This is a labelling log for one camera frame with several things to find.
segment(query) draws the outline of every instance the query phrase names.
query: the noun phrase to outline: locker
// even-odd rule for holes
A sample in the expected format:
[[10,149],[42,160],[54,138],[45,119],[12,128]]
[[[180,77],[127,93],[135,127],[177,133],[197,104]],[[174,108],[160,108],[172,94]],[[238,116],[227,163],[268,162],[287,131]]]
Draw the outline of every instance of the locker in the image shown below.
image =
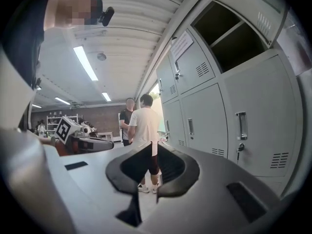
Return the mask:
[[186,146],[180,101],[162,106],[168,143]]
[[168,56],[162,60],[157,70],[157,79],[160,91],[161,102],[165,103],[177,97],[175,79],[172,73]]
[[191,148],[227,158],[228,130],[218,84],[182,99]]
[[236,133],[238,165],[254,176],[284,176],[293,154],[296,109],[292,86],[279,56],[225,79]]
[[179,94],[183,94],[215,77],[211,65],[198,42],[190,31],[187,30],[187,33],[194,41],[193,44],[176,62],[174,62],[172,56],[170,58]]

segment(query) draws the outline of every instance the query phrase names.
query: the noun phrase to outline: vent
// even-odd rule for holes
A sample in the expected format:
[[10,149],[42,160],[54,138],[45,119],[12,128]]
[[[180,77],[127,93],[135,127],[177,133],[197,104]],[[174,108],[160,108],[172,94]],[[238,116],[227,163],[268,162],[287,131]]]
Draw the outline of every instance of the vent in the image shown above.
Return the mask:
[[171,87],[170,87],[170,94],[172,95],[172,94],[174,94],[176,92],[176,86],[175,85],[172,85]]
[[224,157],[224,150],[212,148],[212,153]]
[[178,140],[180,146],[185,146],[185,142],[183,140]]
[[267,36],[271,29],[271,22],[262,13],[258,13],[257,28],[264,36]]
[[201,64],[200,66],[196,68],[196,71],[197,71],[198,76],[201,77],[204,74],[209,72],[209,68],[207,64],[204,62],[203,64]]
[[270,168],[285,168],[289,153],[273,154]]

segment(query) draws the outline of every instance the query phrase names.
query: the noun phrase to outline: paper sign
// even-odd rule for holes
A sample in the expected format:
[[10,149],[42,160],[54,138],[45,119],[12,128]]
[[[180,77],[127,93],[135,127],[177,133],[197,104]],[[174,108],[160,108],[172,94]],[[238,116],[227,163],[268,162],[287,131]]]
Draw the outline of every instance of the paper sign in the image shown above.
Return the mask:
[[184,31],[180,38],[174,43],[171,48],[171,53],[174,60],[178,60],[179,57],[193,44],[193,40],[190,35]]

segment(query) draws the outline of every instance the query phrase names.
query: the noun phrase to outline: black rubber pad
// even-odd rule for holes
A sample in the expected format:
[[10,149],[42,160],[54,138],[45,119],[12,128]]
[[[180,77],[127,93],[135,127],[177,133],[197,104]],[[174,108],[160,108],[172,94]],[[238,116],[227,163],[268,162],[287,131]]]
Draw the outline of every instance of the black rubber pad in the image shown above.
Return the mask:
[[76,168],[87,166],[87,165],[88,164],[86,162],[82,161],[82,162],[66,165],[65,168],[66,170],[72,170],[72,169],[76,169]]
[[229,184],[227,188],[250,223],[266,213],[263,206],[240,183]]

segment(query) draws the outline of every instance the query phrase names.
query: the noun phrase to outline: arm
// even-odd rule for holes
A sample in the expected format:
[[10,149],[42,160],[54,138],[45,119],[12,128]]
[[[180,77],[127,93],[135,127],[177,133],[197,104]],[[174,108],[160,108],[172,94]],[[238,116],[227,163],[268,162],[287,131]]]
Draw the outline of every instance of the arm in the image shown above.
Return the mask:
[[124,120],[124,119],[121,119],[121,120],[119,121],[119,124],[120,124],[121,128],[124,128],[124,129],[128,129],[128,127],[129,127],[129,125],[127,125],[127,124],[125,123],[125,120]]
[[128,125],[125,123],[125,119],[126,119],[126,114],[124,111],[122,111],[119,116],[119,125],[121,128],[128,129]]
[[128,139],[129,142],[133,139],[133,137],[136,134],[136,128],[137,128],[137,113],[134,111],[131,115],[129,127],[128,127]]
[[136,134],[136,126],[129,126],[128,128],[128,139],[131,140]]

